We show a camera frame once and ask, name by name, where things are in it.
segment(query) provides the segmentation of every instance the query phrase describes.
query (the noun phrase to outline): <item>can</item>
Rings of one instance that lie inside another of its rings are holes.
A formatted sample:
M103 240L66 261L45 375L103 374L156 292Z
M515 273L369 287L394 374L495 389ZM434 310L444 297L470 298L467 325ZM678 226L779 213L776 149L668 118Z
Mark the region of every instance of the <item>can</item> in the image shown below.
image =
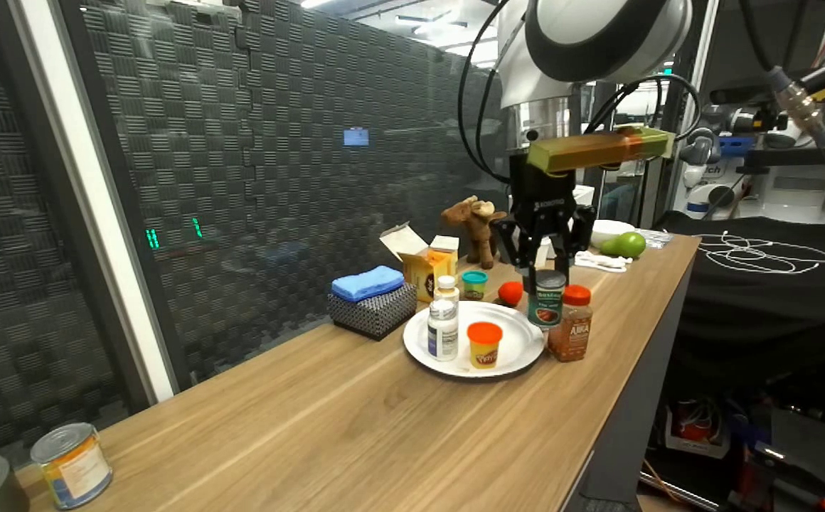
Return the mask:
M30 460L40 465L45 487L60 509L76 509L96 500L113 476L92 423L62 423L45 432L33 443Z

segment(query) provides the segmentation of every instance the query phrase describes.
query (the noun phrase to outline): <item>blue sponge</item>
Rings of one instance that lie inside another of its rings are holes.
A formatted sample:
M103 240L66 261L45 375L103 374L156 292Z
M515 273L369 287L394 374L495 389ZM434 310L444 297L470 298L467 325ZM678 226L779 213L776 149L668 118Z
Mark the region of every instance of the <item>blue sponge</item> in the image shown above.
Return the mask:
M355 273L355 277L340 277L330 282L330 291L345 298L345 301L363 301L372 297L383 297L392 292L404 284L404 273L392 271L392 268L372 268L366 273Z

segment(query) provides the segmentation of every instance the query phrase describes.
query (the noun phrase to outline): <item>orange cup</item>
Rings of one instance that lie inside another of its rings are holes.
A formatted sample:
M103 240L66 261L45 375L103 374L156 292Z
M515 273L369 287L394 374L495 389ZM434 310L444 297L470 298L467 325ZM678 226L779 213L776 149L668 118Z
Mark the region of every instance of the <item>orange cup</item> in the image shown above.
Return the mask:
M473 368L495 368L497 364L497 345L503 338L503 331L493 321L476 321L467 328L470 338L470 364Z

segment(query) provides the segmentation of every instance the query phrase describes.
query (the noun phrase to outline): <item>ceiling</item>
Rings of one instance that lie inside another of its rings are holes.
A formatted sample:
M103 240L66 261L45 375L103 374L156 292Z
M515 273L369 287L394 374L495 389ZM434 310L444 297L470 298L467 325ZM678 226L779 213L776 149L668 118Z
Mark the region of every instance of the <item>ceiling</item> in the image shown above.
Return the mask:
M450 55L467 55L495 0L295 0L305 9L338 14L386 35L419 39ZM480 38L473 63L495 65L495 25Z

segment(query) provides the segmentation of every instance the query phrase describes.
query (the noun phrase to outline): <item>cardboard box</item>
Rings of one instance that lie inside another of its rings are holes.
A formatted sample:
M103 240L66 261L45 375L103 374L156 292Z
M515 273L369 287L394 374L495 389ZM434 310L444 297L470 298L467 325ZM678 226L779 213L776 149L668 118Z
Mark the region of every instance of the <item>cardboard box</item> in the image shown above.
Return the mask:
M437 277L457 273L457 236L434 236L426 244L410 226L394 226L382 233L382 244L400 261L419 304L431 301Z

